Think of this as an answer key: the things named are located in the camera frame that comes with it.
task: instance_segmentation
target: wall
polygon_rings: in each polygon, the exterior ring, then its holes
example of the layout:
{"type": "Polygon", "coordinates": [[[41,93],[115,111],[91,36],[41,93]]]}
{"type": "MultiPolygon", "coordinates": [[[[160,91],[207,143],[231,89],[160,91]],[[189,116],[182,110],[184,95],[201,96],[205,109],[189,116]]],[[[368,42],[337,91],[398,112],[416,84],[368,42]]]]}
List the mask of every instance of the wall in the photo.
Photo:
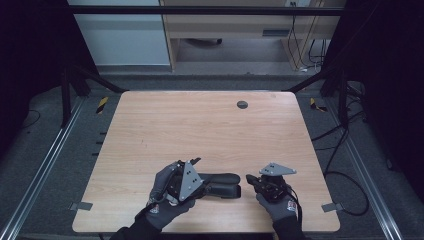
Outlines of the wall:
{"type": "MultiPolygon", "coordinates": [[[[70,5],[149,5],[157,0],[68,0],[70,5]]],[[[75,15],[97,66],[169,66],[159,15],[75,15]]]]}

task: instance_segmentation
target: floor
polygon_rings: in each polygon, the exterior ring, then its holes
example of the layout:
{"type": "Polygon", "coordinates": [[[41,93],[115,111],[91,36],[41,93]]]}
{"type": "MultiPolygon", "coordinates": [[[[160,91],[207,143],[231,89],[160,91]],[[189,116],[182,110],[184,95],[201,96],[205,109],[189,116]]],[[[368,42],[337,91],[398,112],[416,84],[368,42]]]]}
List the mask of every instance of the floor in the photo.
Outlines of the floor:
{"type": "MultiPolygon", "coordinates": [[[[312,56],[321,54],[317,41],[312,56]]],[[[224,39],[221,45],[214,40],[184,40],[174,71],[150,71],[143,74],[122,75],[105,73],[104,77],[131,90],[269,90],[280,91],[307,79],[315,63],[307,71],[293,71],[287,62],[279,40],[224,39]]],[[[31,102],[24,127],[8,154],[0,162],[0,228],[2,234],[9,226],[20,230],[18,239],[98,239],[96,234],[79,234],[71,226],[75,212],[72,202],[79,202],[85,190],[96,156],[101,150],[119,94],[89,82],[92,93],[88,98],[73,97],[73,105],[80,107],[70,132],[60,129],[60,89],[52,89],[31,102]],[[95,114],[100,99],[109,97],[101,115],[95,114]],[[58,135],[60,153],[51,153],[58,135]],[[47,164],[47,156],[52,157],[47,164]],[[40,166],[45,171],[40,173],[40,166]]],[[[338,125],[337,96],[322,98],[317,82],[296,94],[309,134],[319,136],[338,125]],[[318,107],[311,108],[314,98],[318,107]]],[[[361,85],[351,83],[358,89],[361,85]]],[[[357,99],[349,99],[350,115],[362,111],[357,99]]],[[[348,138],[334,156],[332,170],[347,174],[362,186],[370,201],[363,216],[355,217],[338,212],[341,229],[336,233],[307,233],[314,239],[424,239],[424,206],[414,195],[400,172],[387,169],[384,153],[380,151],[366,115],[352,120],[348,138]]],[[[334,146],[342,136],[335,131],[328,137],[314,141],[318,160],[324,170],[334,146]]],[[[361,212],[366,198],[352,181],[333,174],[327,184],[334,202],[342,203],[352,212],[361,212]]]]}

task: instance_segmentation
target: sleeve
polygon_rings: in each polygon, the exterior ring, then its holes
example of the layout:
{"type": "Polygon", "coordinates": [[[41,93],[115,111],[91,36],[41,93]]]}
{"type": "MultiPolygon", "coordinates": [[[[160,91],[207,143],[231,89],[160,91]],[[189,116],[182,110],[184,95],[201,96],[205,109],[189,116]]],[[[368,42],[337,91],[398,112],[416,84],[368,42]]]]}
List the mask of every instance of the sleeve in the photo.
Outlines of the sleeve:
{"type": "Polygon", "coordinates": [[[280,240],[305,240],[296,216],[285,217],[272,224],[280,240]]]}
{"type": "Polygon", "coordinates": [[[122,227],[109,240],[152,240],[162,230],[155,228],[147,221],[146,217],[138,218],[131,227],[122,227]]]}

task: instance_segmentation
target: metal bracket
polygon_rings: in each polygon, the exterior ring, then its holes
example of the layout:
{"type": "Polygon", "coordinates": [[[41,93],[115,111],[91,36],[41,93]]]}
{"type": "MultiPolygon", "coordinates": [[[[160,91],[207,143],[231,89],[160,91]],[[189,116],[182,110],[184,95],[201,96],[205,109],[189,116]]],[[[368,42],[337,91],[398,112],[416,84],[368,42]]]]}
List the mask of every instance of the metal bracket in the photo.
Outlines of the metal bracket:
{"type": "Polygon", "coordinates": [[[281,175],[295,174],[296,170],[281,166],[277,163],[270,163],[266,167],[259,170],[259,173],[263,175],[267,175],[267,176],[281,176],[281,175]]]}
{"type": "Polygon", "coordinates": [[[181,190],[179,201],[184,201],[189,197],[195,190],[202,185],[203,180],[193,167],[190,161],[184,164],[184,176],[181,183],[181,190]]]}

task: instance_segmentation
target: hand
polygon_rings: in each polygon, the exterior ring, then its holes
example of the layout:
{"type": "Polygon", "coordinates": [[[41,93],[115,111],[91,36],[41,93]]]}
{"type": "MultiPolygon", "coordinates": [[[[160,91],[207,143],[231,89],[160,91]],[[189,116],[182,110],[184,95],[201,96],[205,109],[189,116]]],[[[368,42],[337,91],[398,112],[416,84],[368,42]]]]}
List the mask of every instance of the hand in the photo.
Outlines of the hand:
{"type": "MultiPolygon", "coordinates": [[[[174,174],[174,170],[177,168],[177,163],[174,162],[166,166],[160,172],[156,174],[155,183],[153,184],[153,189],[150,192],[149,202],[156,202],[160,200],[163,196],[164,189],[168,180],[174,174]]],[[[177,216],[188,212],[195,204],[195,200],[190,200],[183,205],[171,206],[168,200],[161,201],[157,203],[150,211],[146,213],[146,219],[157,229],[162,229],[168,225],[174,218],[177,216]]]]}
{"type": "Polygon", "coordinates": [[[273,222],[286,217],[296,216],[297,205],[289,195],[286,195],[278,203],[269,203],[260,193],[256,194],[256,199],[269,213],[273,222]]]}

